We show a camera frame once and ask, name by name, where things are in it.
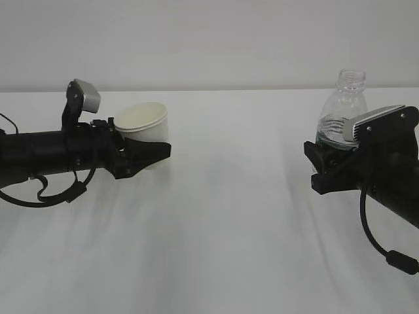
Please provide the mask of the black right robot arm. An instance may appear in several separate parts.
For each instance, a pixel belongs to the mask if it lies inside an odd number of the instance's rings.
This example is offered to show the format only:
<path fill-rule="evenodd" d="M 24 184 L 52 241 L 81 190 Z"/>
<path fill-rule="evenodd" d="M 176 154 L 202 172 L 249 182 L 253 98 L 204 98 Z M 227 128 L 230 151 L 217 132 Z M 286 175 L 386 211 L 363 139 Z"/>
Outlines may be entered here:
<path fill-rule="evenodd" d="M 418 227 L 418 142 L 414 131 L 400 134 L 372 152 L 339 150 L 307 141 L 304 154 L 316 170 L 311 185 L 318 194 L 361 190 L 372 175 L 367 195 Z"/>

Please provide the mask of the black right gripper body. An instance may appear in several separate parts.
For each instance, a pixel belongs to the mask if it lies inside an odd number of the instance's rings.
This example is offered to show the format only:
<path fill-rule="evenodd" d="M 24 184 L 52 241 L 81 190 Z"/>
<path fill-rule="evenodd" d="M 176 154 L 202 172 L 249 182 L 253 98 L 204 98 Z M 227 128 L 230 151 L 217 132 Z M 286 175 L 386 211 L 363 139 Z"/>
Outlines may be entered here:
<path fill-rule="evenodd" d="M 345 156 L 320 156 L 311 154 L 310 161 L 316 169 L 311 176 L 311 187 L 320 195 L 332 192 L 361 190 L 370 166 L 368 154 Z"/>

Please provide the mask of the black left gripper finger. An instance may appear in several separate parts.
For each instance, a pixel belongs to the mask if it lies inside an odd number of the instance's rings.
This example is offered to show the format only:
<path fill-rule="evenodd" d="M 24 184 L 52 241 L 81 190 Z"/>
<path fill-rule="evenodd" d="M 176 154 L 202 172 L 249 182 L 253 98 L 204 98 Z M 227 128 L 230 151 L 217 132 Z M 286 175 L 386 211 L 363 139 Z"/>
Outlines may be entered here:
<path fill-rule="evenodd" d="M 144 142 L 126 138 L 124 144 L 128 169 L 132 173 L 138 173 L 171 156 L 172 146 L 166 142 Z"/>

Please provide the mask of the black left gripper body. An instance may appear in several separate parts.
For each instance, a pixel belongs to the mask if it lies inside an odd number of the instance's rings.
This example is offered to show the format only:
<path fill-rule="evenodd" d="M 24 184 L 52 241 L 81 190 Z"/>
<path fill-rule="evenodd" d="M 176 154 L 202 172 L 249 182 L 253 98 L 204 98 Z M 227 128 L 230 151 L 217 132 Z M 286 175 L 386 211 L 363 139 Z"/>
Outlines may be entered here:
<path fill-rule="evenodd" d="M 97 165 L 110 172 L 115 179 L 127 179 L 137 174 L 135 144 L 132 140 L 123 138 L 116 130 L 113 120 L 114 118 L 95 119 L 90 123 L 98 154 Z"/>

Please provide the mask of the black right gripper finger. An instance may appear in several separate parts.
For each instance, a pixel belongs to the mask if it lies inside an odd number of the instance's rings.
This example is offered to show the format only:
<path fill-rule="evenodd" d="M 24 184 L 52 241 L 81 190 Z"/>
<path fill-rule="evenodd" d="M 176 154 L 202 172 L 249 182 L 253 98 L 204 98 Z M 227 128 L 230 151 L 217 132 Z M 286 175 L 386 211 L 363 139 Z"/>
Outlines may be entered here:
<path fill-rule="evenodd" d="M 350 150 L 340 150 L 329 145 L 306 141 L 304 155 L 311 162 L 316 173 L 326 173 L 351 155 Z"/>

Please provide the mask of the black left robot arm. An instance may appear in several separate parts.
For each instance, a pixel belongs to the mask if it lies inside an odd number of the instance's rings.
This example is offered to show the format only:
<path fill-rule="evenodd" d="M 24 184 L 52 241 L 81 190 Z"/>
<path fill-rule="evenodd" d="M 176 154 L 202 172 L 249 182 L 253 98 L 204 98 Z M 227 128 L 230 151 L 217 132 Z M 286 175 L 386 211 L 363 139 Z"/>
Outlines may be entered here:
<path fill-rule="evenodd" d="M 170 157 L 172 146 L 123 138 L 113 119 L 81 122 L 69 131 L 1 136 L 1 187 L 37 175 L 104 168 L 126 179 Z"/>

